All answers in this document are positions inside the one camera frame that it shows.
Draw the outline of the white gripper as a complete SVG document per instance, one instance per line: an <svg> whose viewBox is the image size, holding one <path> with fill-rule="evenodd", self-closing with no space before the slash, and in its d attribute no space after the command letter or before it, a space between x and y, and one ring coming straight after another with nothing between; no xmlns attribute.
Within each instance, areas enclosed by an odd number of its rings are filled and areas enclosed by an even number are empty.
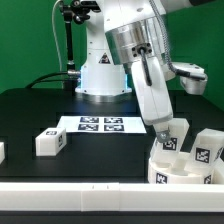
<svg viewBox="0 0 224 224"><path fill-rule="evenodd" d="M131 66L133 84L144 123L153 125L157 140L165 143L170 140L167 121L173 118L172 106L158 58L148 58L147 65L152 85L146 82L142 61Z"/></svg>

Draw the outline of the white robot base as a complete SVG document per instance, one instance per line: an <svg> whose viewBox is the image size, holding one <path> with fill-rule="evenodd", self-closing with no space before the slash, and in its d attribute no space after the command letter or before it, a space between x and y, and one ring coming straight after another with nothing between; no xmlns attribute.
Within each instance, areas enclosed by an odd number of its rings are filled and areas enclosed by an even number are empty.
<svg viewBox="0 0 224 224"><path fill-rule="evenodd" d="M86 22L87 59L81 66L79 97L93 102L114 102L128 97L132 89L122 65L114 65L104 33L101 13L90 13Z"/></svg>

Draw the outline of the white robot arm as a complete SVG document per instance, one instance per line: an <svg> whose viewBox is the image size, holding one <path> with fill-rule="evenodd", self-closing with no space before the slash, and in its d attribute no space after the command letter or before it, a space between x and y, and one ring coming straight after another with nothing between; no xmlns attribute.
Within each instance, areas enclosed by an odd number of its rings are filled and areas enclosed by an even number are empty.
<svg viewBox="0 0 224 224"><path fill-rule="evenodd" d="M102 0L104 32L115 64L132 75L141 116L153 126L157 140L170 140L173 111L166 81L178 76L187 93L201 95L208 77L204 69L171 61L162 16L214 0Z"/></svg>

